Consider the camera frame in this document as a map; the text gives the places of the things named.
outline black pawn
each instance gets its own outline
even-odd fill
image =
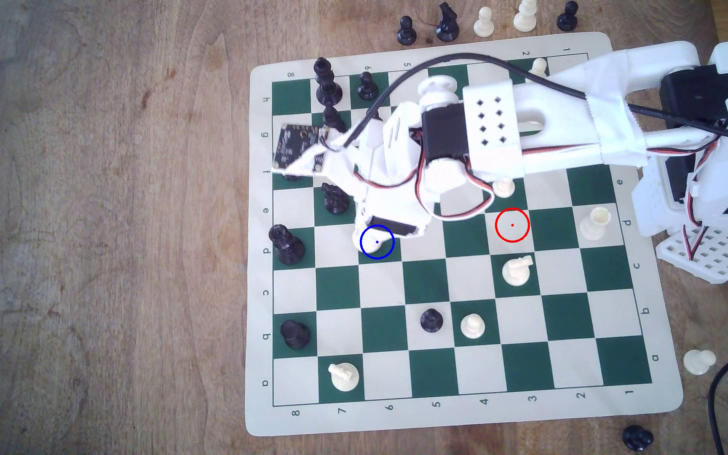
[[[641,452],[653,443],[653,433],[639,425],[631,425],[622,430],[622,442],[634,452]]]
[[[460,26],[457,25],[457,14],[447,2],[440,3],[440,23],[437,25],[437,37],[440,41],[453,41],[460,36]]]
[[[274,256],[285,265],[293,265],[305,256],[305,244],[282,224],[268,229],[268,239],[274,244]]]
[[[418,33],[412,28],[412,18],[404,16],[400,18],[400,30],[398,30],[398,42],[404,46],[413,45],[418,38]]]
[[[325,57],[319,57],[314,63],[314,72],[316,72],[316,81],[318,88],[316,89],[316,99],[322,106],[335,106],[341,101],[341,86],[333,79],[336,77],[330,68],[330,62]]]
[[[301,322],[288,319],[280,325],[282,341],[291,349],[302,349],[310,342],[310,329]]]
[[[429,308],[420,315],[420,327],[433,334],[442,328],[442,315],[434,308]]]
[[[359,77],[359,98],[370,100],[378,96],[378,86],[372,82],[372,73],[364,71]]]

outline black chess piece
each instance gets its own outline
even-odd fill
[[[338,129],[339,133],[347,131],[345,121],[341,119],[339,111],[333,106],[328,106],[324,109],[324,112],[322,113],[322,123],[331,128]]]
[[[460,26],[457,25],[457,14],[448,5],[448,2],[440,3],[440,23],[437,25],[437,37],[440,41],[450,42],[460,36]]]
[[[433,334],[442,328],[442,315],[434,308],[429,308],[420,315],[420,327]]]
[[[350,197],[338,186],[322,183],[324,208],[332,214],[343,214],[350,206]]]
[[[639,425],[631,425],[622,430],[622,442],[634,452],[641,452],[653,443],[653,433]]]
[[[310,342],[310,329],[301,322],[290,319],[280,324],[282,341],[291,349],[302,349]]]
[[[370,100],[378,96],[378,85],[372,82],[372,73],[364,71],[359,76],[359,81],[359,98]]]
[[[404,16],[400,18],[400,29],[398,30],[398,42],[404,46],[413,45],[418,38],[418,33],[412,28],[412,18]]]
[[[316,72],[316,81],[318,88],[316,89],[316,99],[322,106],[335,106],[341,101],[341,86],[333,82],[336,77],[330,68],[330,62],[325,57],[319,57],[314,63],[314,72]]]
[[[305,256],[305,244],[282,224],[268,229],[268,239],[274,244],[274,256],[285,265],[293,265]]]

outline black cable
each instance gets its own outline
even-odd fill
[[[364,116],[364,119],[361,120],[358,126],[353,130],[353,132],[349,135],[349,138],[345,141],[344,147],[347,148],[350,146],[351,143],[353,143],[356,138],[358,138],[359,134],[361,134],[361,131],[364,130],[364,127],[367,126],[367,123],[377,114],[378,109],[381,107],[381,104],[383,104],[383,101],[406,79],[412,77],[413,75],[417,74],[418,72],[432,67],[434,65],[437,65],[438,63],[443,62],[450,62],[451,60],[476,60],[478,62],[487,62],[492,63],[493,65],[497,65],[499,67],[502,67],[511,73],[515,73],[516,75],[523,76],[525,78],[530,79],[533,82],[539,83],[540,85],[543,85],[546,88],[550,88],[554,91],[560,91],[561,93],[565,95],[572,96],[574,98],[578,99],[586,99],[586,93],[575,90],[573,88],[566,87],[564,85],[561,85],[560,83],[553,82],[547,78],[542,78],[537,75],[533,75],[531,72],[527,70],[522,70],[521,68],[518,68],[511,64],[510,62],[506,60],[501,60],[500,58],[491,57],[489,55],[484,54],[474,54],[469,52],[463,52],[463,53],[457,53],[457,54],[448,54],[448,55],[441,55],[439,57],[431,58],[430,60],[426,60],[425,62],[420,63],[414,68],[411,68],[410,70],[403,73],[398,79],[395,80],[395,82],[391,83],[389,87],[386,88],[378,98],[375,99],[375,102],[373,105],[367,109],[367,115]],[[693,128],[701,129],[703,131],[707,131],[709,133],[714,134],[720,134],[722,136],[728,137],[728,129],[718,127],[715,125],[710,125],[708,123],[704,123],[702,121],[698,120],[690,120],[682,117],[675,116],[673,114],[670,114],[668,112],[660,111],[659,109],[653,109],[653,108],[646,108],[644,106],[639,106],[636,104],[629,104],[629,109],[631,109],[631,112],[639,113],[648,117],[653,118],[659,118],[665,121],[671,121],[674,123],[678,123],[680,125],[684,126],[691,126]]]
[[[709,412],[709,426],[712,429],[713,432],[713,441],[715,441],[715,450],[717,451],[718,455],[724,455],[723,453],[723,444],[721,444],[721,434],[718,433],[717,429],[717,419],[715,419],[715,389],[717,388],[717,385],[719,382],[721,382],[721,379],[723,378],[723,375],[728,372],[728,362],[726,365],[721,368],[721,371],[719,371],[715,377],[713,378],[713,383],[709,385],[709,394],[707,396],[707,412]]]

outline captured chess piece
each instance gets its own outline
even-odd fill
[[[322,183],[324,208],[332,214],[343,214],[350,206],[350,197],[338,186]]]
[[[310,329],[301,322],[290,319],[280,324],[280,335],[282,341],[291,349],[299,350],[310,342]]]
[[[418,38],[418,33],[412,28],[412,18],[404,16],[400,18],[400,29],[398,30],[398,42],[404,46],[413,45]]]
[[[268,239],[274,245],[274,256],[285,265],[293,265],[305,256],[305,244],[282,224],[268,229]]]
[[[571,32],[575,27],[578,26],[578,3],[570,0],[566,2],[564,7],[564,14],[558,16],[558,28],[564,32]]]
[[[318,88],[316,89],[316,99],[322,106],[335,106],[341,101],[341,86],[334,82],[336,76],[330,68],[330,62],[325,57],[319,57],[314,63],[314,72],[316,72],[316,81]]]
[[[437,37],[440,41],[450,42],[460,36],[460,26],[457,25],[457,14],[447,2],[440,3],[440,23],[437,25]]]
[[[369,101],[378,96],[378,86],[372,82],[372,73],[369,71],[361,73],[359,82],[359,98]]]
[[[653,443],[653,433],[639,425],[631,425],[622,430],[622,442],[634,452],[641,452]]]
[[[324,108],[324,112],[322,113],[322,123],[324,123],[327,127],[336,128],[339,133],[347,131],[345,121],[341,119],[339,111],[333,106],[327,106]]]

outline green square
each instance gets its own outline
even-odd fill
[[[459,395],[454,348],[409,352],[412,374],[412,397],[448,397]]]
[[[350,205],[344,213],[332,214],[324,208],[324,192],[314,188],[314,226],[330,226],[332,224],[353,224],[356,220],[356,202],[350,198]]]
[[[404,262],[403,267],[407,304],[448,302],[445,259]]]
[[[470,339],[460,330],[462,319],[470,314],[478,314],[484,321],[484,334],[477,339]],[[499,323],[496,317],[496,300],[470,300],[467,302],[451,302],[451,320],[454,322],[454,345],[477,346],[499,344]]]
[[[446,242],[447,257],[490,254],[484,216],[444,222],[442,234]]]
[[[499,213],[505,209],[514,208],[526,211],[527,209],[527,193],[524,190],[524,179],[517,178],[513,180],[516,189],[509,198],[500,198],[496,196],[493,198],[493,203],[490,204],[488,210],[485,213]]]
[[[371,253],[370,256],[372,257],[381,257],[387,253],[389,253],[388,256],[386,256],[384,259],[373,259],[372,257],[367,257],[364,255],[364,253],[360,250],[361,246],[359,246],[359,264],[375,264],[376,262],[395,262],[400,261],[400,239],[395,239],[395,248],[392,249],[392,252],[389,253],[389,249],[392,248],[392,239],[389,239],[388,241],[385,241],[381,248],[377,249],[374,253]]]
[[[271,115],[310,112],[310,79],[271,83]]]
[[[318,402],[342,403],[351,401],[364,401],[364,361],[361,354],[349,356],[319,357],[318,361]],[[331,374],[328,371],[330,364],[351,364],[359,370],[359,384],[349,392],[342,392],[333,386]]]
[[[583,274],[588,291],[630,289],[631,269],[625,246],[607,246],[580,250],[583,259]]]
[[[271,246],[270,251],[271,260],[274,262],[275,270],[288,270],[288,269],[310,269],[316,264],[316,253],[314,251],[314,236],[313,227],[298,227],[296,229],[289,229],[291,235],[297,237],[305,244],[305,256],[299,260],[296,264],[285,265],[279,262],[277,256],[274,255],[274,245]]]
[[[429,68],[429,77],[436,75],[451,76],[457,81],[457,97],[463,98],[463,87],[468,85],[468,65],[452,65],[450,67]]]
[[[501,355],[508,392],[555,388],[546,342],[503,344]]]
[[[530,211],[530,226],[535,251],[578,247],[572,207]]]
[[[634,337],[597,338],[597,354],[604,385],[650,384],[645,340]]]
[[[308,326],[310,330],[310,341],[302,349],[296,350],[286,346],[280,335],[280,326],[286,320],[291,319]],[[272,325],[272,356],[275,359],[286,359],[288,357],[311,357],[316,356],[316,312],[308,313],[285,313],[275,314]]]
[[[505,262],[516,259],[527,254],[494,254],[490,257],[490,263],[493,267],[493,289],[496,291],[497,297],[519,297],[521,295],[539,295],[541,291],[538,287],[538,270],[535,268],[535,253],[528,253],[532,256],[532,265],[530,265],[530,279],[520,286],[511,286],[501,276],[501,267]]]
[[[589,297],[579,294],[541,295],[547,339],[571,340],[593,338],[592,312]]]
[[[282,174],[271,174],[272,190],[292,190],[294,188],[309,188],[313,186],[313,177],[297,177],[297,180],[288,181]]]
[[[316,269],[316,309],[359,307],[359,266]]]
[[[372,107],[376,96],[373,99],[361,99],[359,96],[359,85],[361,85],[361,75],[350,75],[350,109],[369,109]],[[378,95],[383,93],[389,87],[389,73],[372,73],[372,82],[378,86]],[[389,96],[383,101],[381,106],[389,106]]]
[[[589,206],[615,202],[612,170],[607,164],[596,164],[566,170],[573,206]]]
[[[362,308],[361,338],[364,352],[406,351],[404,306]]]

